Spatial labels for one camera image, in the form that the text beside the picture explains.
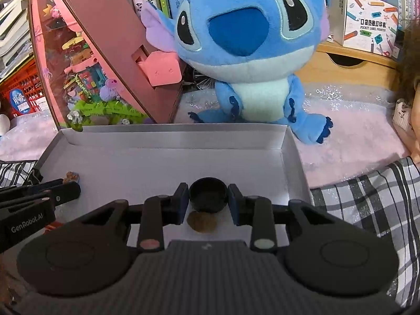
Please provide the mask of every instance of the plush toy nose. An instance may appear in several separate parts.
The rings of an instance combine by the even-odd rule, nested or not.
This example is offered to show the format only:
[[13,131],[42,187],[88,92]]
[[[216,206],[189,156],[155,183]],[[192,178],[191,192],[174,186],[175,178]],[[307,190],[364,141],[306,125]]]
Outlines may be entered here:
[[210,19],[213,41],[234,56],[249,56],[265,41],[269,24],[255,7],[243,8]]

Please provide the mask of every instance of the label printer box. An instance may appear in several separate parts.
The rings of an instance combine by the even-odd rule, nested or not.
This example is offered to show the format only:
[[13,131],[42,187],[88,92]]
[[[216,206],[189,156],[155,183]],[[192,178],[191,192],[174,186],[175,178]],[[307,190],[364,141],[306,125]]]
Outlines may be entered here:
[[344,47],[392,56],[398,8],[381,0],[330,0],[330,27]]

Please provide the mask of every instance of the plush toy mouth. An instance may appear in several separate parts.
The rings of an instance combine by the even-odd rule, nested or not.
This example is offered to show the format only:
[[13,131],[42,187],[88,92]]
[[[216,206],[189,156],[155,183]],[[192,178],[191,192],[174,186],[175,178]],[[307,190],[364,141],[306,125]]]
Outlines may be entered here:
[[188,63],[200,73],[226,83],[260,83],[282,79],[302,68],[311,58],[314,46],[273,58],[251,60],[231,65]]

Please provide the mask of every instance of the drawer handle cutout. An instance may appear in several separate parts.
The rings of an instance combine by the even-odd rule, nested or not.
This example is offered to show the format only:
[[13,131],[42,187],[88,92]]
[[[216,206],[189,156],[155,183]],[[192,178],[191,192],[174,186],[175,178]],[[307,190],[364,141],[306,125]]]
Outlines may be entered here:
[[343,56],[341,54],[327,53],[334,64],[341,67],[353,67],[358,66],[364,62],[359,58],[353,58],[351,56]]

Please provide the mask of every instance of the circular pad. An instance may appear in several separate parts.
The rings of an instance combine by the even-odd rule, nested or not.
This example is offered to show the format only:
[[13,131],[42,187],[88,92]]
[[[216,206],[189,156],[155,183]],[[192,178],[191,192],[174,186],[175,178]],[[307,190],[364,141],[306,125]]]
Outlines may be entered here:
[[19,274],[39,293],[75,297],[121,279],[132,263],[125,243],[103,226],[75,224],[29,242],[17,259]]
[[289,272],[306,287],[325,295],[359,297],[392,282],[398,256],[391,242],[342,225],[317,225],[286,250]]

